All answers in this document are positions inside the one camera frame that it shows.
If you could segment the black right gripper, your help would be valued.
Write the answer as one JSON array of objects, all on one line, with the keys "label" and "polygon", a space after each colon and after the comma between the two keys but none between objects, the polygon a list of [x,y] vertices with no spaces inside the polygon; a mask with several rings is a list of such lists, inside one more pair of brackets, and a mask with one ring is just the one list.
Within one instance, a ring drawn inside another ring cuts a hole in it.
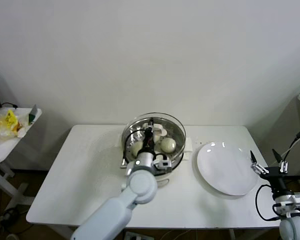
[{"label": "black right gripper", "polygon": [[261,175],[262,179],[269,182],[273,194],[286,194],[287,186],[284,181],[285,175],[283,173],[288,173],[288,162],[284,160],[275,149],[272,149],[272,152],[278,162],[278,167],[264,168],[257,163],[255,155],[250,151],[251,168],[256,174]]}]

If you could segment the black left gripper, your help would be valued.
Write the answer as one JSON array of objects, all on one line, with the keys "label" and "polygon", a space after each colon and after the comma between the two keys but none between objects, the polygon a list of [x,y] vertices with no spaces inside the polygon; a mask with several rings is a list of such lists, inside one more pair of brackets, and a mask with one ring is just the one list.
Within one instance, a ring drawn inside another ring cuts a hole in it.
[{"label": "black left gripper", "polygon": [[144,139],[142,145],[142,152],[154,153],[155,152],[155,142],[154,142],[154,118],[151,117],[148,121],[148,128],[144,131]]}]

